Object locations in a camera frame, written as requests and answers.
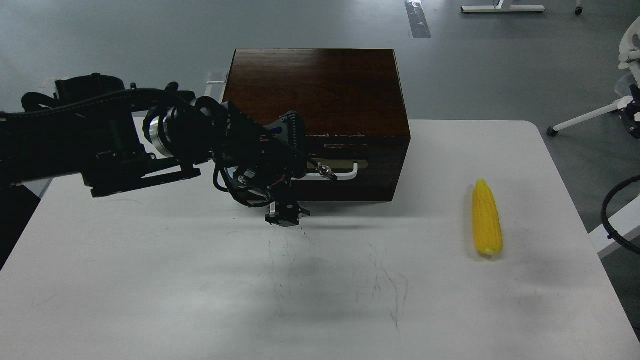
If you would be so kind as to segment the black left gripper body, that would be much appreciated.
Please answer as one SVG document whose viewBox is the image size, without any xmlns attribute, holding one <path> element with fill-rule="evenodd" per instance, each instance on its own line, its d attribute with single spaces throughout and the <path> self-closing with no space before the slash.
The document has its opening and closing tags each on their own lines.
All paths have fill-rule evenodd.
<svg viewBox="0 0 640 360">
<path fill-rule="evenodd" d="M 297 201 L 292 180 L 306 175 L 309 153 L 286 145 L 232 102 L 212 107 L 214 185 L 243 207 Z"/>
</svg>

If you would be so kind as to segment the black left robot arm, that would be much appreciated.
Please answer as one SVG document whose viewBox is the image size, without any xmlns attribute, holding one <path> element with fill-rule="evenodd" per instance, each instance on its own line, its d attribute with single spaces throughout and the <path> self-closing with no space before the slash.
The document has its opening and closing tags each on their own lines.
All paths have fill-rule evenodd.
<svg viewBox="0 0 640 360">
<path fill-rule="evenodd" d="M 307 151 L 296 111 L 260 125 L 231 101 L 180 90 L 125 87 L 93 73 L 55 81 L 54 96 L 28 92 L 22 112 L 1 113 L 1 189 L 45 178 L 82 175 L 94 198 L 199 177 L 214 163 L 218 191 L 248 208 L 269 207 L 265 221 L 297 226 L 302 208 L 292 181 L 312 166 L 334 171 Z"/>
</svg>

